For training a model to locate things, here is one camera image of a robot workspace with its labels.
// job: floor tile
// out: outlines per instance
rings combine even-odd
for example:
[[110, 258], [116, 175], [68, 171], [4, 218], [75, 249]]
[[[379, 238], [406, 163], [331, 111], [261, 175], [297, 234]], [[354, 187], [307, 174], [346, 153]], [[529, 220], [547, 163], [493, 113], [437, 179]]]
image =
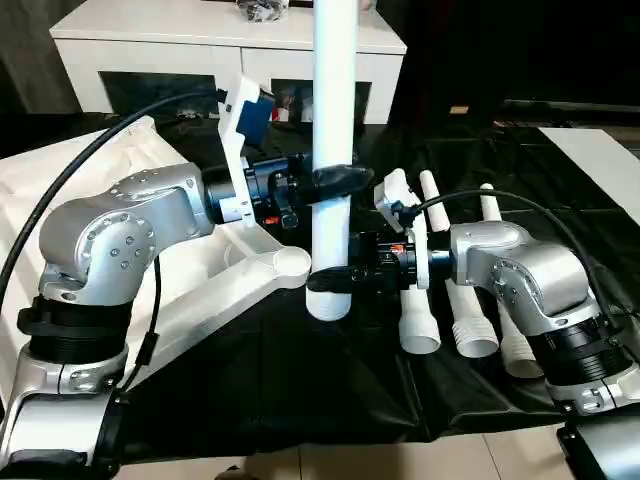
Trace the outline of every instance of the floor tile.
[[482, 435], [430, 444], [303, 446], [302, 480], [499, 480]]
[[244, 457], [221, 457], [125, 465], [116, 480], [214, 480], [219, 473], [243, 462]]
[[300, 480], [297, 448], [244, 457], [202, 458], [174, 462], [126, 465], [116, 480], [214, 480], [231, 466], [238, 466], [259, 480]]
[[572, 480], [557, 426], [485, 434], [502, 480]]
[[244, 469], [259, 480], [300, 480], [299, 449], [247, 457]]

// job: white cabinet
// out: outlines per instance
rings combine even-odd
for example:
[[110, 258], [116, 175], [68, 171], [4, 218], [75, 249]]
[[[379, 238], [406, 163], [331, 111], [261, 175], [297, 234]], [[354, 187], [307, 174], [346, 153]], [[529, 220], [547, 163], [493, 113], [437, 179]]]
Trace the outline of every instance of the white cabinet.
[[103, 72], [200, 75], [227, 88], [242, 69], [237, 47], [68, 39], [56, 45], [85, 112], [114, 111]]
[[[300, 85], [295, 80], [313, 78], [311, 51], [243, 48], [242, 65], [247, 76], [271, 88], [277, 101], [288, 80], [293, 80], [290, 83], [295, 86]], [[401, 66], [399, 55], [356, 55], [356, 81], [360, 87], [356, 88], [356, 110], [363, 110], [364, 123], [387, 123]]]
[[[224, 89], [241, 72], [274, 89], [292, 80], [307, 89], [313, 78], [310, 8], [253, 24], [235, 2], [87, 0], [51, 35], [85, 112], [127, 113], [210, 83]], [[360, 120], [386, 123], [406, 47], [370, 10], [360, 15], [357, 52]]]

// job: blue component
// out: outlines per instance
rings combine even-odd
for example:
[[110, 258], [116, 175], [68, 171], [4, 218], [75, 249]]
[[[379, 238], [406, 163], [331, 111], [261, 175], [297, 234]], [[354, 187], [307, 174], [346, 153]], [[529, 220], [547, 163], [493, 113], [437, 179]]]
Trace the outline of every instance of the blue component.
[[250, 145], [262, 144], [269, 128], [269, 119], [274, 105], [273, 96], [262, 90], [256, 103], [244, 102], [236, 131], [244, 135], [246, 143]]

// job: white plastic tube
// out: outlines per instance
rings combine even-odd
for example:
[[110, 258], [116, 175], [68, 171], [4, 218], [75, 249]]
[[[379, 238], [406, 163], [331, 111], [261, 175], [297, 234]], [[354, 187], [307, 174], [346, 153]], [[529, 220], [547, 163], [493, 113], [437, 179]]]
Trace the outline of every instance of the white plastic tube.
[[[493, 190], [493, 186], [485, 183], [480, 188]], [[498, 200], [496, 197], [480, 197], [482, 204], [482, 217], [485, 220], [502, 220]], [[502, 342], [500, 342], [500, 353], [504, 368], [509, 375], [516, 378], [538, 378], [544, 375], [542, 369], [533, 356], [529, 342], [509, 316], [509, 312], [498, 302], [498, 313], [500, 314], [500, 326], [502, 328]]]
[[[420, 173], [420, 184], [426, 199], [440, 195], [429, 170]], [[451, 226], [444, 205], [437, 204], [427, 209], [429, 222], [434, 231], [448, 230]], [[461, 355], [481, 358], [498, 350], [498, 338], [491, 322], [484, 316], [473, 287], [460, 286], [446, 281], [449, 302], [453, 312], [453, 336]]]
[[[418, 205], [420, 199], [414, 194], [412, 205]], [[421, 254], [419, 258], [427, 258], [427, 222], [424, 213], [421, 213], [413, 221], [413, 231], [416, 244], [416, 255]], [[423, 248], [419, 248], [419, 243], [423, 244]], [[424, 287], [418, 288], [418, 285], [411, 285], [408, 290], [400, 291], [400, 304], [402, 306], [402, 316], [398, 324], [400, 334], [400, 345], [404, 351], [414, 355], [427, 355], [433, 353], [440, 348], [440, 331], [438, 322], [431, 314], [429, 306], [429, 297]]]
[[[358, 5], [314, 2], [314, 170], [352, 161]], [[345, 197], [312, 207], [312, 271], [347, 265], [350, 205]], [[307, 289], [307, 310], [319, 320], [339, 320], [350, 308], [351, 295]]]
[[427, 355], [440, 348], [438, 322], [431, 314], [426, 290], [411, 285], [400, 291], [402, 316], [398, 324], [400, 345], [405, 352]]

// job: vertical white pole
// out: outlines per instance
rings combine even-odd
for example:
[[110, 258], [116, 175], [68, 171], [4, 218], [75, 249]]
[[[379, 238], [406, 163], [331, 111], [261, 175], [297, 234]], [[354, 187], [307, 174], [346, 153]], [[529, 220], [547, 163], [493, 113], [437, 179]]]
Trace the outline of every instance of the vertical white pole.
[[[314, 170], [352, 161], [358, 5], [359, 0], [314, 2]], [[350, 206], [345, 197], [312, 207], [312, 271], [347, 265]], [[339, 320], [350, 307], [351, 295], [307, 290], [307, 309], [320, 320]]]

